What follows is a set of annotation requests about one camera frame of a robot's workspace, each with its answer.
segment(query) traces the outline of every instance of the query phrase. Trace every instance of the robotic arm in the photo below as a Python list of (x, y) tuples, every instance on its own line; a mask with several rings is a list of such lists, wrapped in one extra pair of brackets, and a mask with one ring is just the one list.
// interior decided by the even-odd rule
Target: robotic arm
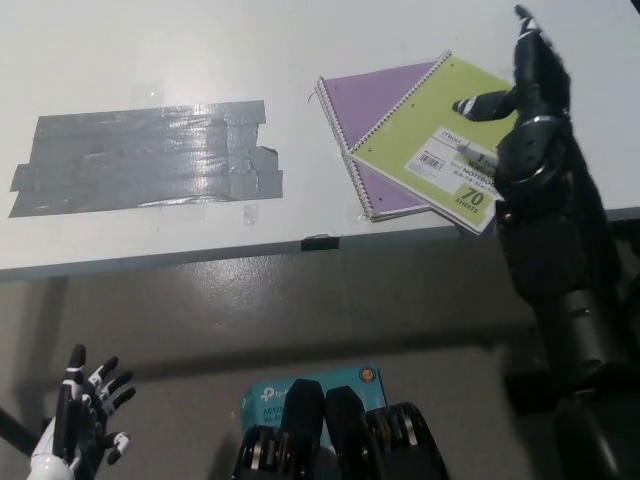
[(498, 236), (561, 397), (555, 433), (566, 478), (640, 478), (638, 347), (618, 293), (620, 259), (573, 136), (569, 75), (531, 13), (516, 14), (515, 87), (453, 109), (471, 121), (518, 113), (498, 145)]
[(56, 416), (31, 455), (27, 480), (93, 480), (106, 450), (111, 449), (107, 463), (113, 465), (129, 446), (127, 433), (107, 433), (107, 420), (135, 395), (129, 388), (115, 396), (133, 373), (126, 371), (107, 383), (118, 365), (118, 357), (112, 357), (85, 381), (85, 363), (86, 349), (76, 345), (58, 393)]

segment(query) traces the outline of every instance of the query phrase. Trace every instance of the gray duct tape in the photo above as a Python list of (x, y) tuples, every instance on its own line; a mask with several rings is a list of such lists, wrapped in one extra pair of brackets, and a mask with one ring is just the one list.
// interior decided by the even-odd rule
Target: gray duct tape
[(282, 197), (282, 172), (18, 192), (11, 217)]
[(282, 197), (263, 102), (42, 117), (11, 217)]
[(114, 135), (137, 131), (191, 130), (266, 123), (263, 101), (147, 108), (40, 117), (34, 138)]

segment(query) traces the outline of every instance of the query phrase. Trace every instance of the notebook spiral binding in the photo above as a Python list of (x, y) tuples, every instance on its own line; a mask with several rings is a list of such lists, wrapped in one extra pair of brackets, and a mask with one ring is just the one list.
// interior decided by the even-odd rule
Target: notebook spiral binding
[(433, 75), (433, 73), (438, 70), (442, 64), (444, 62), (446, 62), (447, 60), (449, 60), (449, 57), (451, 57), (452, 52), (451, 50), (445, 50), (444, 52), (442, 52), (440, 54), (440, 56), (438, 57), (438, 59), (436, 60), (436, 63), (429, 69), (429, 71), (427, 73), (425, 73), (420, 80), (418, 80), (415, 85), (413, 87), (411, 87), (411, 90), (409, 90), (406, 95), (404, 97), (402, 97), (400, 99), (400, 101), (398, 101), (398, 103), (396, 103), (393, 108), (391, 110), (389, 110), (381, 119), (378, 123), (376, 123), (373, 128), (371, 130), (369, 130), (364, 137), (362, 137), (360, 140), (358, 140), (358, 142), (351, 147), (348, 150), (348, 153), (355, 153), (356, 150), (358, 150), (358, 148), (360, 148), (362, 146), (362, 144), (364, 144), (364, 142), (366, 142), (367, 140), (369, 140), (369, 138), (371, 138), (371, 136), (376, 133), (385, 123), (387, 123), (387, 120), (389, 120), (389, 118), (391, 117), (391, 115), (393, 115), (396, 110), (398, 110), (403, 104), (404, 102), (406, 102), (409, 97), (411, 95), (413, 95), (413, 93), (418, 90), (422, 84), (424, 82), (426, 82), (427, 80), (429, 80), (429, 77), (431, 75)]
[(349, 145), (347, 144), (344, 130), (342, 129), (342, 126), (338, 121), (338, 115), (336, 115), (336, 112), (333, 109), (331, 97), (327, 92), (327, 86), (323, 77), (320, 77), (320, 79), (318, 80), (318, 84), (316, 85), (316, 93), (318, 94), (318, 99), (320, 100), (320, 106), (322, 107), (322, 110), (324, 111), (324, 114), (329, 120), (329, 124), (331, 125), (333, 136), (336, 138), (338, 145), (340, 145), (342, 160), (347, 167), (347, 172), (349, 173), (349, 177), (351, 177), (351, 182), (356, 189), (356, 193), (358, 194), (358, 198), (360, 199), (360, 203), (362, 204), (362, 209), (364, 210), (364, 215), (367, 219), (371, 219), (374, 215), (373, 204), (371, 203), (371, 199), (369, 198), (367, 189), (364, 186), (362, 177), (360, 177), (360, 172), (358, 171), (357, 165), (348, 156), (348, 153), (350, 152)]

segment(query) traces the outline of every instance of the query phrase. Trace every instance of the purple notebook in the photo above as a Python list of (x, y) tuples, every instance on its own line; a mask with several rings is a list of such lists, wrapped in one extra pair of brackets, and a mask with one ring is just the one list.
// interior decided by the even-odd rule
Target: purple notebook
[[(320, 78), (316, 91), (343, 152), (350, 151), (435, 62), (381, 70), (350, 77)], [(372, 221), (429, 210), (429, 204), (375, 170), (343, 158), (365, 214)]]

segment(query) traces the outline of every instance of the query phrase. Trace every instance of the product box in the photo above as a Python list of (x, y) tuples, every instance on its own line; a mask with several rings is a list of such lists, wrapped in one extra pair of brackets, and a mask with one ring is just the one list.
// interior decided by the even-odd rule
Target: product box
[[(298, 378), (317, 380), (325, 394), (332, 388), (349, 386), (358, 394), (366, 411), (387, 406), (380, 372), (375, 365), (333, 370), (324, 373), (302, 374), (294, 378), (256, 383), (242, 398), (242, 432), (254, 425), (279, 427), (287, 391)], [(331, 448), (325, 423), (320, 440), (322, 447)]]

